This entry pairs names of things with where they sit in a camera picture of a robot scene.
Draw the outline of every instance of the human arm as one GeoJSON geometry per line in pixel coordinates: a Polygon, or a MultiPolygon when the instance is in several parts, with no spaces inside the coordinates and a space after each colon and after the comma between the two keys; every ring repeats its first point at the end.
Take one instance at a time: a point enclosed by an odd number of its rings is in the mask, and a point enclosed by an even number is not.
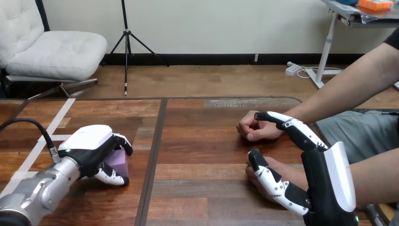
{"type": "MultiPolygon", "coordinates": [[[[370,203],[399,202],[399,177],[397,176],[399,164],[397,164],[397,159],[399,159],[399,148],[350,165],[358,207],[370,203]]],[[[283,181],[289,180],[303,190],[308,189],[304,171],[273,158],[266,157],[266,161],[270,168],[282,176],[283,181]]],[[[247,165],[246,174],[250,181],[265,198],[274,202],[257,181],[248,160],[247,165]]]]}
{"type": "MultiPolygon", "coordinates": [[[[383,43],[331,79],[308,100],[285,112],[311,123],[350,110],[399,81],[399,28],[383,43]]],[[[274,123],[257,122],[250,111],[237,125],[250,141],[276,139],[282,131],[274,123]]]]}

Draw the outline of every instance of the wooden table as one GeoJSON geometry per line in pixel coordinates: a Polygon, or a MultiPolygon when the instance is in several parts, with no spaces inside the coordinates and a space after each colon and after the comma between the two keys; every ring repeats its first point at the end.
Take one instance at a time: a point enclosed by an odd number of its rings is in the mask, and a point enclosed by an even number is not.
{"type": "MultiPolygon", "coordinates": [[[[252,147],[299,169],[301,151],[286,135],[274,142],[249,143],[235,128],[249,110],[283,113],[298,104],[288,97],[27,103],[17,117],[39,121],[56,145],[80,127],[106,124],[125,135],[134,149],[128,157],[128,187],[78,181],[41,225],[302,226],[301,217],[266,202],[245,174],[252,147]]],[[[9,111],[1,111],[0,119],[10,117],[9,111]]],[[[1,189],[10,191],[51,164],[39,138],[39,131],[27,123],[1,133],[1,189]]],[[[370,225],[364,214],[359,217],[360,225],[370,225]]]]}

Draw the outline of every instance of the robotic arm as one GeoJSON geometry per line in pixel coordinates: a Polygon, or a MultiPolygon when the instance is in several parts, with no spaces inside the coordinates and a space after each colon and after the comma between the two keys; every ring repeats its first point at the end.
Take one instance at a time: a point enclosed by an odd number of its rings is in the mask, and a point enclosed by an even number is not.
{"type": "Polygon", "coordinates": [[[282,181],[282,176],[269,167],[259,150],[248,153],[258,180],[272,198],[302,216],[307,226],[357,226],[353,213],[355,190],[343,142],[328,148],[308,126],[280,113],[259,112],[255,119],[276,123],[303,150],[307,191],[282,181]]]}
{"type": "Polygon", "coordinates": [[[128,177],[104,163],[104,159],[121,146],[127,155],[133,153],[126,137],[113,133],[109,126],[80,128],[60,145],[58,152],[52,142],[48,146],[49,150],[53,148],[52,166],[22,180],[13,193],[0,199],[0,225],[37,226],[57,208],[72,184],[83,177],[95,177],[116,186],[129,184],[128,177]]]}

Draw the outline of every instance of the purple sponge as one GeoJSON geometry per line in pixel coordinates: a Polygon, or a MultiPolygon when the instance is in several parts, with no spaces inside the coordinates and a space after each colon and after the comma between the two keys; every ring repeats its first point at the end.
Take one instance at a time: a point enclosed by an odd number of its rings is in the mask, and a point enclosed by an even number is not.
{"type": "Polygon", "coordinates": [[[111,166],[115,172],[119,173],[121,176],[128,177],[128,161],[124,148],[111,152],[105,158],[104,162],[111,166]]]}

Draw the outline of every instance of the tripod leg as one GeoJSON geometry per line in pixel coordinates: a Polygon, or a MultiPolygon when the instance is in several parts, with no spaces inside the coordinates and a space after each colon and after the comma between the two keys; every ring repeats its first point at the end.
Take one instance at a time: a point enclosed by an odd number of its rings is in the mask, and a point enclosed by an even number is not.
{"type": "Polygon", "coordinates": [[[132,57],[132,50],[130,50],[130,38],[129,38],[129,36],[127,35],[126,36],[127,38],[128,38],[128,50],[129,50],[129,57],[132,57]]]}
{"type": "Polygon", "coordinates": [[[115,49],[118,47],[119,43],[122,41],[124,36],[125,36],[125,34],[122,35],[122,37],[119,39],[118,43],[116,43],[115,47],[112,49],[110,54],[112,54],[115,51],[115,49]]]}
{"type": "Polygon", "coordinates": [[[129,50],[129,57],[128,59],[130,60],[130,58],[132,57],[132,51],[130,50],[130,38],[129,35],[126,35],[126,38],[128,39],[128,50],[129,50]]]}
{"type": "Polygon", "coordinates": [[[126,35],[125,46],[125,96],[128,94],[128,36],[126,35]]]}
{"type": "Polygon", "coordinates": [[[148,51],[150,51],[152,54],[155,54],[150,48],[148,48],[144,43],[142,43],[138,38],[136,38],[136,36],[132,33],[130,33],[130,35],[136,39],[140,44],[142,44],[142,46],[144,46],[148,51]]]}
{"type": "MultiPolygon", "coordinates": [[[[148,51],[150,51],[154,56],[156,56],[156,54],[155,54],[150,48],[148,48],[144,43],[142,43],[134,34],[130,33],[130,35],[131,35],[134,39],[136,39],[140,44],[142,44],[142,46],[144,46],[144,47],[145,47],[148,51]]],[[[166,65],[166,66],[169,67],[169,64],[166,63],[161,57],[158,57],[158,58],[161,59],[161,61],[162,61],[162,63],[163,63],[164,65],[166,65]]]]}

